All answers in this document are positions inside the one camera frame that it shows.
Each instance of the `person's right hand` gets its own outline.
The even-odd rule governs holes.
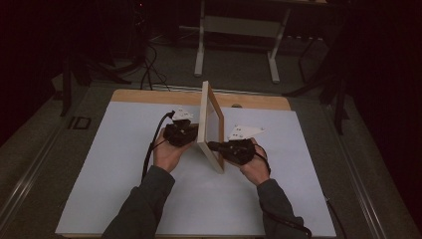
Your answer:
[[[251,138],[251,141],[253,144],[257,144],[254,138]],[[266,158],[264,151],[260,147],[255,146],[255,151],[263,158]],[[238,165],[238,167],[246,178],[256,186],[270,179],[270,172],[268,171],[267,164],[257,155],[255,155],[250,162],[244,165]]]

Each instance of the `hand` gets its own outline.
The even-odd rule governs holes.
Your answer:
[[[251,138],[251,141],[253,144],[257,144],[254,138]],[[255,151],[266,158],[264,151],[260,147],[255,146]],[[239,165],[238,167],[246,178],[256,186],[270,179],[270,172],[268,171],[267,164],[257,155],[255,155],[250,162]]]
[[[177,163],[179,162],[182,153],[187,148],[189,148],[193,144],[193,142],[190,142],[181,147],[173,146],[167,140],[165,140],[163,136],[164,130],[165,128],[161,129],[159,137],[155,141],[154,165],[161,167],[167,172],[171,172],[177,166]]]

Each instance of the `wrist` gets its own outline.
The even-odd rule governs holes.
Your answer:
[[[170,167],[169,167],[168,165],[164,165],[164,164],[157,163],[157,164],[154,164],[154,166],[157,166],[157,167],[159,167],[159,168],[161,168],[161,169],[165,170],[165,171],[166,171],[166,172],[168,172],[168,173],[170,173],[170,172],[171,172],[171,169],[170,169]]]
[[[259,185],[263,184],[264,182],[266,182],[266,181],[268,181],[268,180],[270,180],[270,176],[260,178],[259,180],[257,180],[257,181],[256,181],[255,185],[256,185],[256,186],[259,186]]]

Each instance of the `white sheet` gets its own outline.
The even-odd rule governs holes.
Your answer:
[[[58,234],[102,234],[130,190],[139,184],[143,160],[159,120],[176,105],[108,105],[84,167],[57,227]],[[199,107],[183,106],[198,122]],[[265,148],[271,176],[288,195],[295,214],[315,236],[334,237],[317,175],[295,112],[222,109],[225,132],[235,124],[263,127],[256,136]],[[264,235],[255,186],[225,164],[218,174],[197,145],[171,173],[176,183],[164,207],[157,235]]]

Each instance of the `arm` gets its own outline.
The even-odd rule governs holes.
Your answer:
[[[141,184],[130,192],[103,238],[154,238],[164,203],[175,182],[169,172],[176,167],[181,154],[191,144],[172,146],[165,141],[162,129],[155,145],[154,165]]]
[[[256,146],[256,152],[264,156],[264,151]],[[257,186],[260,205],[264,211],[263,221],[267,238],[308,238],[307,235],[274,219],[272,214],[286,221],[304,225],[302,217],[296,217],[291,203],[275,179],[270,178],[266,163],[255,156],[250,162],[239,166],[240,171]]]

